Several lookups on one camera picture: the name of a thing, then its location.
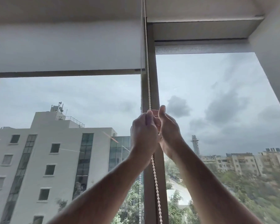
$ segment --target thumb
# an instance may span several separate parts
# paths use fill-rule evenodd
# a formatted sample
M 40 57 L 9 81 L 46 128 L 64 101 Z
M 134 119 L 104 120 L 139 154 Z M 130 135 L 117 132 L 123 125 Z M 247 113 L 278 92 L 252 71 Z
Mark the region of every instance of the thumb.
M 161 122 L 163 122 L 165 120 L 165 118 L 166 118 L 166 107 L 165 107 L 165 105 L 160 106 L 158 116 L 159 116 Z
M 148 110 L 146 113 L 145 124 L 146 125 L 155 125 L 155 122 L 153 120 L 153 112 L 151 110 Z

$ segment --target cloudy sky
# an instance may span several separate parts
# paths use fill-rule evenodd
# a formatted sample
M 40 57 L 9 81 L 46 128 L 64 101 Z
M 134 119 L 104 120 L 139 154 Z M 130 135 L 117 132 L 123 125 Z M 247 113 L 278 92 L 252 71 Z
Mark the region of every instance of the cloudy sky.
M 254 53 L 157 55 L 160 103 L 202 155 L 280 148 L 280 104 Z M 140 75 L 0 79 L 0 127 L 29 128 L 64 103 L 85 127 L 129 135 L 140 114 Z

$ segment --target left hand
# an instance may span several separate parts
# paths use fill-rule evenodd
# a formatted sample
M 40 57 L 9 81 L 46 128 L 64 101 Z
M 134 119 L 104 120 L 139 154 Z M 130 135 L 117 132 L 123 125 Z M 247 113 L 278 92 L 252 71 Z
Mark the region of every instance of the left hand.
M 131 152 L 129 159 L 142 165 L 144 169 L 150 163 L 151 156 L 158 147 L 158 129 L 153 112 L 141 114 L 131 127 Z

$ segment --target right hand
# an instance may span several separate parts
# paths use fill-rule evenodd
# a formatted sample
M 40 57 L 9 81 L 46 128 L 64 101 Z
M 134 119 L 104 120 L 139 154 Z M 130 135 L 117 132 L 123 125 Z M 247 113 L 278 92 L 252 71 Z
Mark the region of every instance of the right hand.
M 179 126 L 175 119 L 166 114 L 166 107 L 162 105 L 159 110 L 152 110 L 155 117 L 155 124 L 158 128 L 159 143 L 164 153 L 172 159 L 176 146 L 183 141 Z

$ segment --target white ceiling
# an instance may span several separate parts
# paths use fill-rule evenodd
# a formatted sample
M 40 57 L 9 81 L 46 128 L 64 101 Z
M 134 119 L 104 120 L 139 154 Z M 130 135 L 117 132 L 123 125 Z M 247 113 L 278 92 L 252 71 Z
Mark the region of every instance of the white ceiling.
M 246 18 L 277 0 L 146 0 L 148 21 Z M 131 19 L 141 0 L 0 0 L 0 23 Z

